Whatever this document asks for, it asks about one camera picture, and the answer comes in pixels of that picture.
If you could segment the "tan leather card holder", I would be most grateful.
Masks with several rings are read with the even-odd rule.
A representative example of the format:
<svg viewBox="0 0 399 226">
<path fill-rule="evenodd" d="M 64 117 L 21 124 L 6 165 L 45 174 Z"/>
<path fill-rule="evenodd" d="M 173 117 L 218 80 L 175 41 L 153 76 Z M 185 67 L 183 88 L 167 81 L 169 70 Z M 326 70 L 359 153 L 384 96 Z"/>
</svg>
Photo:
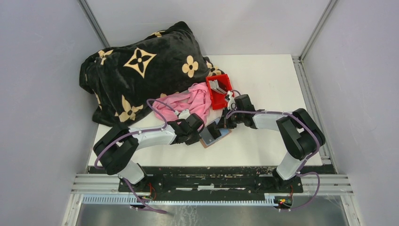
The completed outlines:
<svg viewBox="0 0 399 226">
<path fill-rule="evenodd" d="M 220 141 L 231 133 L 230 129 L 222 128 L 218 129 L 217 124 L 220 121 L 220 117 L 211 121 L 201 132 L 200 142 L 204 148 L 208 148 L 216 142 Z"/>
</svg>

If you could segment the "black credit card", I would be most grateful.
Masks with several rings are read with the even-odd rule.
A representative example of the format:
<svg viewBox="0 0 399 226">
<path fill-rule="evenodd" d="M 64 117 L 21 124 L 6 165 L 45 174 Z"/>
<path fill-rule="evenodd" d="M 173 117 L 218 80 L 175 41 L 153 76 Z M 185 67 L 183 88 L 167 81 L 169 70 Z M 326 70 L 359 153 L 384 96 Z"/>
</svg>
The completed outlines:
<svg viewBox="0 0 399 226">
<path fill-rule="evenodd" d="M 207 129 L 214 141 L 222 136 L 221 131 L 215 121 L 207 125 Z"/>
</svg>

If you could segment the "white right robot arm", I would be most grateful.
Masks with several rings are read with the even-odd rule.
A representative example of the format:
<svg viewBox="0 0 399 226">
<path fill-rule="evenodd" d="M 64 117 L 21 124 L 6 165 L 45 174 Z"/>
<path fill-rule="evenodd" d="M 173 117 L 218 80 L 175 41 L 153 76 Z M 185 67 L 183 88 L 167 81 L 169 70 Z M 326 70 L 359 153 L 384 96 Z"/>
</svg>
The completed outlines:
<svg viewBox="0 0 399 226">
<path fill-rule="evenodd" d="M 272 187 L 286 191 L 291 179 L 298 176 L 306 162 L 326 142 L 324 134 L 308 112 L 299 108 L 292 112 L 256 110 L 249 95 L 225 96 L 227 106 L 216 124 L 217 129 L 234 129 L 243 123 L 252 129 L 269 129 L 280 133 L 287 153 L 273 171 Z"/>
</svg>

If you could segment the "red plastic bin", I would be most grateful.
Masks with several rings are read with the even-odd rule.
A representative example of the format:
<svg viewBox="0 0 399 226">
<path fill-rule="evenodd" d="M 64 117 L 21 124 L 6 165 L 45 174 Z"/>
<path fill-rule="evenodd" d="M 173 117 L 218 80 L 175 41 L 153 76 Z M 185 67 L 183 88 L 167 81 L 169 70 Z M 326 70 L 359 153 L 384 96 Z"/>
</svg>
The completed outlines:
<svg viewBox="0 0 399 226">
<path fill-rule="evenodd" d="M 217 81 L 218 83 L 224 85 L 226 91 L 230 91 L 232 90 L 232 86 L 229 76 L 227 74 L 221 74 L 221 75 L 209 76 L 206 78 L 212 109 L 219 110 L 225 108 L 227 106 L 227 102 L 225 100 L 226 94 L 221 94 L 211 89 L 210 81 Z"/>
</svg>

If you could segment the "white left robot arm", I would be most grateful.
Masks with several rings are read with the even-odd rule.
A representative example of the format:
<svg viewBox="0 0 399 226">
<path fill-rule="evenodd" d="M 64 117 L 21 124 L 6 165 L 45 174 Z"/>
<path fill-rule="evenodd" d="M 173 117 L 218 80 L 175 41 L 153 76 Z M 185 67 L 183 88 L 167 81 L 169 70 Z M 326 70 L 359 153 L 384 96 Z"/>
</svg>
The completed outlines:
<svg viewBox="0 0 399 226">
<path fill-rule="evenodd" d="M 118 124 L 94 144 L 94 167 L 104 169 L 108 175 L 118 175 L 136 191 L 143 191 L 148 178 L 143 168 L 132 161 L 134 153 L 156 145 L 194 144 L 199 141 L 204 127 L 204 121 L 195 113 L 156 127 L 130 129 Z"/>
</svg>

